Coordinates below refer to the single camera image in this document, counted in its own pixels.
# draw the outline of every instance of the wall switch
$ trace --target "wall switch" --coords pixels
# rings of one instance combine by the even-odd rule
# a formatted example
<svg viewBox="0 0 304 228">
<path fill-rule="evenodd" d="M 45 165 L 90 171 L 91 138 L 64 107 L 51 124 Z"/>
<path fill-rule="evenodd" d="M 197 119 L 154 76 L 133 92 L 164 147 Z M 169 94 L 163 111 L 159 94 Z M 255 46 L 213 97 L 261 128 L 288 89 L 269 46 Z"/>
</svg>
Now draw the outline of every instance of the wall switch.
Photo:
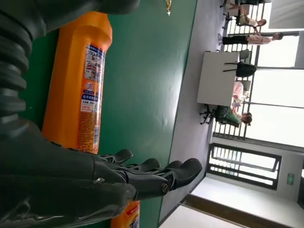
<svg viewBox="0 0 304 228">
<path fill-rule="evenodd" d="M 287 184 L 293 185 L 293 184 L 293 174 L 288 173 L 287 175 Z"/>
</svg>

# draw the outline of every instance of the seated person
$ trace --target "seated person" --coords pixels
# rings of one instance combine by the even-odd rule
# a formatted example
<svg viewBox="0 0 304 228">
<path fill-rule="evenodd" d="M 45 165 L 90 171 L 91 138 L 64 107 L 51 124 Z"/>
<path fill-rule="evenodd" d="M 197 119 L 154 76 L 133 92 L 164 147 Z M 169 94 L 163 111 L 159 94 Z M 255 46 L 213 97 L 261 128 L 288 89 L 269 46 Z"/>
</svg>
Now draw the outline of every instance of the seated person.
<svg viewBox="0 0 304 228">
<path fill-rule="evenodd" d="M 241 122 L 250 126 L 253 120 L 253 115 L 251 113 L 243 113 L 239 115 L 236 108 L 230 108 L 227 106 L 218 106 L 216 110 L 216 119 L 227 120 L 228 122 L 235 123 L 235 125 L 240 125 Z"/>
<path fill-rule="evenodd" d="M 260 36 L 260 33 L 257 30 L 257 27 L 264 26 L 267 23 L 267 21 L 265 19 L 256 21 L 256 20 L 248 17 L 247 12 L 246 12 L 246 10 L 243 6 L 238 6 L 238 5 L 235 5 L 235 4 L 231 4 L 231 5 L 238 8 L 238 14 L 237 17 L 239 19 L 240 25 L 248 25 L 248 26 L 253 27 L 254 29 L 254 31 L 259 36 Z"/>
<path fill-rule="evenodd" d="M 235 0 L 235 4 L 230 1 L 230 5 L 238 6 L 238 5 L 253 5 L 257 6 L 259 4 L 265 3 L 265 0 Z M 229 10 L 237 9 L 238 7 L 231 7 Z"/>
</svg>

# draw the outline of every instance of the person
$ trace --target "person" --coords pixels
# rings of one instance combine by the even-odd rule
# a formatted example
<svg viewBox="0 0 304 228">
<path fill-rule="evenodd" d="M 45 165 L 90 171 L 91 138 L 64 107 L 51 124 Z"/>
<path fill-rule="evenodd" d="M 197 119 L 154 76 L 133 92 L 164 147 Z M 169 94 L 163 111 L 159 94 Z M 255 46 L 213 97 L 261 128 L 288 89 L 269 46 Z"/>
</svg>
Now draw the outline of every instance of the person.
<svg viewBox="0 0 304 228">
<path fill-rule="evenodd" d="M 222 37 L 219 34 L 220 45 L 229 44 L 251 44 L 251 45 L 263 45 L 269 44 L 274 40 L 281 40 L 283 33 L 275 33 L 272 38 L 263 37 L 259 35 L 249 35 L 249 36 L 233 36 L 233 37 Z"/>
<path fill-rule="evenodd" d="M 239 5 L 254 5 L 254 6 L 257 6 L 259 4 L 261 3 L 265 3 L 265 0 L 235 0 L 235 4 L 230 2 L 230 5 L 232 6 L 231 8 L 229 8 L 229 10 L 235 10 L 238 8 Z"/>
<path fill-rule="evenodd" d="M 240 25 L 247 25 L 253 27 L 254 32 L 257 35 L 260 36 L 260 33 L 257 30 L 257 27 L 262 27 L 267 23 L 266 19 L 261 19 L 259 21 L 253 20 L 252 18 L 248 17 L 247 12 L 243 6 L 238 6 L 238 7 L 238 24 Z"/>
<path fill-rule="evenodd" d="M 251 113 L 243 113 L 242 115 L 239 115 L 236 109 L 232 109 L 231 107 L 227 106 L 217 106 L 216 108 L 216 116 L 221 117 L 225 116 L 226 119 L 237 123 L 241 124 L 242 122 L 244 124 L 247 124 L 249 126 L 251 125 L 253 121 L 253 115 Z"/>
</svg>

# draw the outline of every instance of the detergent bottle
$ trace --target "detergent bottle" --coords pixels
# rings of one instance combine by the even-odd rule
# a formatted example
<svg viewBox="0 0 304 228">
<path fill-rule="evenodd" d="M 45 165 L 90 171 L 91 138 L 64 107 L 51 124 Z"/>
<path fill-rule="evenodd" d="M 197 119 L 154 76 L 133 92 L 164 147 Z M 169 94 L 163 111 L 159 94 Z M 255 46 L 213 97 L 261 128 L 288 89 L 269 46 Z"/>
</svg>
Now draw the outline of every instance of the detergent bottle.
<svg viewBox="0 0 304 228">
<path fill-rule="evenodd" d="M 140 228 L 140 202 L 130 203 L 123 213 L 111 220 L 111 228 Z"/>
<path fill-rule="evenodd" d="M 42 128 L 47 139 L 97 154 L 106 53 L 112 44 L 106 14 L 89 12 L 60 29 Z"/>
</svg>

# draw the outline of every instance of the standing person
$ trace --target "standing person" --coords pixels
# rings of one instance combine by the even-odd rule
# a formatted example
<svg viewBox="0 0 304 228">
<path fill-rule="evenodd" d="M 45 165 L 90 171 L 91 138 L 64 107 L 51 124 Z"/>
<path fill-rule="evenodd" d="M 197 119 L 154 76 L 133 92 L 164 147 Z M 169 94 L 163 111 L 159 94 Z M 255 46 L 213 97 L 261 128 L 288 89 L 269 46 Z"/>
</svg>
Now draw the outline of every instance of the standing person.
<svg viewBox="0 0 304 228">
<path fill-rule="evenodd" d="M 233 37 L 222 37 L 219 34 L 220 45 L 229 44 L 251 44 L 251 45 L 263 45 L 269 44 L 275 40 L 281 40 L 283 33 L 275 33 L 272 38 L 263 37 L 259 35 L 249 35 L 249 36 L 233 36 Z"/>
</svg>

